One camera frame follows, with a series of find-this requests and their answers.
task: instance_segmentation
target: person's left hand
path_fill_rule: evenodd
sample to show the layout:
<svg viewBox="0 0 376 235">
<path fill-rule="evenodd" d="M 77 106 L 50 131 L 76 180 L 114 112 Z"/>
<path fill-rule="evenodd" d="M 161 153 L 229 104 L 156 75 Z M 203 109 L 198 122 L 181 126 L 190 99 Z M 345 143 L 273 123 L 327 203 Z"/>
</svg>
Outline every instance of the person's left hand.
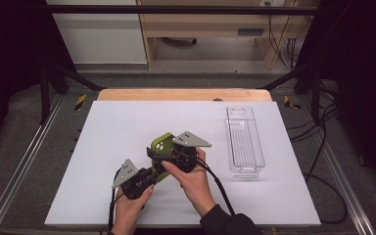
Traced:
<svg viewBox="0 0 376 235">
<path fill-rule="evenodd" d="M 116 218 L 112 232 L 115 235 L 131 235 L 136 229 L 137 217 L 145 203 L 151 198 L 154 185 L 149 186 L 136 200 L 129 200 L 118 187 L 117 195 L 121 195 L 116 201 Z"/>
</svg>

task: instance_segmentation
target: person's right hand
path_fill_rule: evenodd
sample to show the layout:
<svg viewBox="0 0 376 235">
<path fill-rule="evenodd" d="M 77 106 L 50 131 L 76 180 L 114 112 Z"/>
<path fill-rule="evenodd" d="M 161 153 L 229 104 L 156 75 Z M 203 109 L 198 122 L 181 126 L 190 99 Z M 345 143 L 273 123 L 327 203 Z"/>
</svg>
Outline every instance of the person's right hand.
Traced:
<svg viewBox="0 0 376 235">
<path fill-rule="evenodd" d="M 206 152 L 197 148 L 197 153 L 198 157 L 205 162 Z M 215 206 L 215 201 L 212 198 L 212 192 L 207 179 L 207 172 L 204 168 L 197 164 L 191 172 L 185 173 L 172 163 L 162 161 L 162 164 L 164 168 L 179 181 L 184 189 L 185 195 L 200 217 L 206 215 Z"/>
</svg>

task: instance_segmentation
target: black sleeve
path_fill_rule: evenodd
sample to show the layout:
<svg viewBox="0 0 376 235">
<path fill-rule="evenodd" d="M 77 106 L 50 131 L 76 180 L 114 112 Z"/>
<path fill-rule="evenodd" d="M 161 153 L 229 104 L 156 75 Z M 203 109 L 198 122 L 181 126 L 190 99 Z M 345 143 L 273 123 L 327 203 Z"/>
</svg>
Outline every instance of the black sleeve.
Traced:
<svg viewBox="0 0 376 235">
<path fill-rule="evenodd" d="M 229 215 L 219 205 L 215 205 L 200 223 L 207 235 L 262 235 L 250 218 L 242 213 Z"/>
</svg>

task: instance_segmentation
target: white cabinet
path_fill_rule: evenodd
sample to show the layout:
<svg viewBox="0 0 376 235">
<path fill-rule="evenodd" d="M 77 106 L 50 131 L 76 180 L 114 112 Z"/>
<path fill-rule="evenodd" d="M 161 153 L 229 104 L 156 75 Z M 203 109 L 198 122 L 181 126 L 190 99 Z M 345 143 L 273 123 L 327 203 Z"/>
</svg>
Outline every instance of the white cabinet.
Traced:
<svg viewBox="0 0 376 235">
<path fill-rule="evenodd" d="M 47 0 L 49 5 L 136 5 L 134 0 Z M 54 14 L 75 64 L 147 64 L 139 16 Z"/>
</svg>

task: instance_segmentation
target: metal bracket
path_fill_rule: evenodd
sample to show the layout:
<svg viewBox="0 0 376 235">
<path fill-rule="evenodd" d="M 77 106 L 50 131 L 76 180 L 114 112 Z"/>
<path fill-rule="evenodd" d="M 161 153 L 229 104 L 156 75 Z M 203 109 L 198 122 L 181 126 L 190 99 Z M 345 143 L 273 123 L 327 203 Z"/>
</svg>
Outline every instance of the metal bracket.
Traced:
<svg viewBox="0 0 376 235">
<path fill-rule="evenodd" d="M 121 184 L 132 178 L 137 174 L 139 170 L 136 168 L 136 166 L 133 164 L 133 162 L 130 159 L 126 159 L 124 161 L 124 164 L 121 165 L 121 169 L 118 172 L 117 177 L 115 178 L 115 181 L 112 185 L 113 188 L 119 187 Z"/>
<path fill-rule="evenodd" d="M 211 147 L 212 144 L 204 139 L 198 137 L 197 135 L 185 131 L 184 133 L 176 136 L 173 140 L 173 143 L 182 145 L 185 147 Z"/>
</svg>

